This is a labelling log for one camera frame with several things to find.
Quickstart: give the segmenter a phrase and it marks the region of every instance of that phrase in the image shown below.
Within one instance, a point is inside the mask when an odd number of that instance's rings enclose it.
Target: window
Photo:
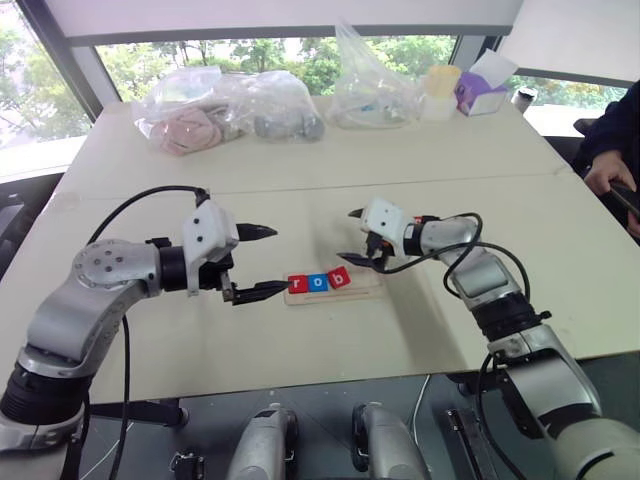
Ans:
[[[0,3],[0,148],[85,135],[90,127],[18,7]]]
[[[545,136],[581,136],[573,128],[580,118],[598,118],[607,105],[620,100],[626,89],[592,83],[569,82],[541,77],[513,75],[506,86],[509,98],[519,87],[531,87],[538,96],[525,112],[525,118]]]
[[[389,68],[413,76],[429,65],[449,63],[455,36],[367,37]],[[224,72],[288,70],[312,95],[330,95],[340,75],[334,37],[201,40],[98,46],[97,51],[124,101],[140,99],[164,74],[184,66],[219,65]]]

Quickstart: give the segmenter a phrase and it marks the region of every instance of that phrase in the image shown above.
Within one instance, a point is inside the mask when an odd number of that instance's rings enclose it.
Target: phone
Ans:
[[[626,185],[611,182],[611,194],[618,202],[633,213],[640,220],[640,194],[634,192]]]

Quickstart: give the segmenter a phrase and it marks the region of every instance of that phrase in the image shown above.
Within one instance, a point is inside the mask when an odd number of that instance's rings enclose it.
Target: red letter block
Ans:
[[[307,293],[309,291],[309,280],[306,275],[290,275],[287,280],[291,282],[289,293]]]
[[[329,283],[333,288],[342,288],[351,283],[349,272],[344,267],[338,267],[329,272]]]

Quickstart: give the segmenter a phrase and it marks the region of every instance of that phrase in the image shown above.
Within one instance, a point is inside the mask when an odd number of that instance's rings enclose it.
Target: black cable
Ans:
[[[487,355],[482,362],[482,367],[480,367],[480,371],[478,372],[478,380],[476,383],[476,409],[478,410],[478,418],[480,419],[480,428],[484,433],[485,438],[489,442],[489,445],[496,452],[496,455],[500,457],[502,463],[506,465],[506,467],[515,475],[518,480],[527,480],[524,474],[520,471],[520,469],[511,461],[511,459],[507,456],[507,454],[502,450],[498,442],[493,437],[491,430],[489,429],[489,424],[487,423],[487,417],[484,413],[484,405],[482,403],[482,394],[484,388],[484,377],[487,375],[487,367],[489,366],[489,362],[491,361],[491,354]]]
[[[138,200],[148,197],[149,195],[153,195],[155,193],[160,192],[171,192],[171,191],[179,191],[179,192],[192,192],[196,196],[196,204],[199,205],[204,200],[209,199],[209,194],[203,188],[192,187],[188,185],[164,185],[161,187],[150,188],[148,190],[144,190],[137,195],[134,195],[130,199],[121,203],[113,212],[109,214],[107,218],[98,226],[87,245],[94,243],[98,240],[98,237],[104,232],[104,230],[109,226],[109,224],[120,215],[124,209],[137,202]],[[129,389],[131,387],[131,342],[129,336],[129,321],[127,320],[127,316],[123,315],[122,317],[122,329],[124,333],[124,394],[122,401],[122,421],[120,423],[120,436],[118,439],[118,447],[116,449],[116,454],[113,458],[113,464],[111,465],[111,473],[109,474],[109,480],[115,480],[118,475],[118,469],[120,468],[120,461],[122,459],[122,452],[124,451],[124,444],[127,439],[127,427],[129,423]],[[83,418],[82,425],[82,444],[84,445],[84,441],[86,440],[87,434],[89,432],[89,421],[90,421],[90,412],[89,412],[89,395],[87,394],[85,398],[85,414]]]
[[[471,238],[471,240],[469,241],[469,245],[467,246],[467,248],[464,249],[464,252],[462,252],[462,254],[456,259],[456,261],[449,266],[449,268],[444,274],[444,277],[442,277],[442,284],[444,285],[444,289],[454,297],[460,298],[460,295],[449,286],[449,276],[453,273],[456,267],[460,265],[462,261],[471,253],[471,250],[473,250],[477,246],[478,241],[480,240],[480,234],[482,233],[483,223],[482,223],[482,217],[480,217],[480,215],[478,215],[477,213],[473,213],[473,212],[461,213],[459,215],[456,215],[456,217],[472,217],[476,219],[476,223],[477,223],[476,231],[473,234],[473,237]]]
[[[429,260],[431,258],[435,258],[435,257],[437,257],[439,255],[442,255],[443,253],[450,252],[451,250],[456,250],[458,248],[468,247],[470,243],[471,242],[455,243],[453,245],[449,245],[447,247],[443,247],[443,248],[440,248],[438,250],[434,250],[433,252],[429,252],[429,253],[427,253],[425,255],[422,255],[421,257],[418,257],[415,260],[411,260],[410,262],[404,263],[404,264],[400,265],[399,267],[389,268],[387,270],[384,270],[384,269],[379,268],[377,265],[375,265],[375,263],[372,263],[372,268],[376,272],[382,273],[384,275],[390,275],[390,274],[393,274],[393,273],[402,272],[403,270],[406,270],[407,268],[411,268],[414,265],[417,265],[417,264],[419,264],[421,262],[424,262],[425,260]],[[509,259],[513,263],[515,263],[516,267],[518,267],[518,270],[520,271],[520,275],[522,276],[522,283],[523,283],[523,287],[524,287],[524,296],[526,297],[527,300],[531,299],[531,284],[529,282],[529,275],[527,274],[527,270],[524,268],[524,265],[522,264],[520,259],[515,256],[515,254],[511,253],[509,250],[507,250],[504,247],[501,247],[500,245],[496,245],[496,244],[488,243],[488,242],[475,242],[473,244],[473,246],[474,247],[484,247],[484,248],[490,248],[492,250],[497,250],[498,252],[501,252],[501,253],[505,254],[507,257],[509,257]]]
[[[127,439],[127,427],[129,423],[129,388],[131,386],[131,342],[129,338],[129,322],[127,316],[122,317],[122,331],[124,333],[124,395],[122,402],[122,422],[120,423],[120,438],[118,439],[118,447],[111,464],[111,473],[109,480],[115,480],[118,476],[120,468],[120,460],[122,460],[122,452],[124,451],[124,442]]]

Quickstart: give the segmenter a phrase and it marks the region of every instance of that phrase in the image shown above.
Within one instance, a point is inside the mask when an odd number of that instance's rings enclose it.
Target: hand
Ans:
[[[584,179],[591,191],[598,196],[611,190],[611,180],[618,180],[636,191],[636,182],[618,150],[609,150],[594,158],[593,166]]]
[[[631,212],[627,212],[627,218],[627,231],[634,237],[640,238],[640,221]]]

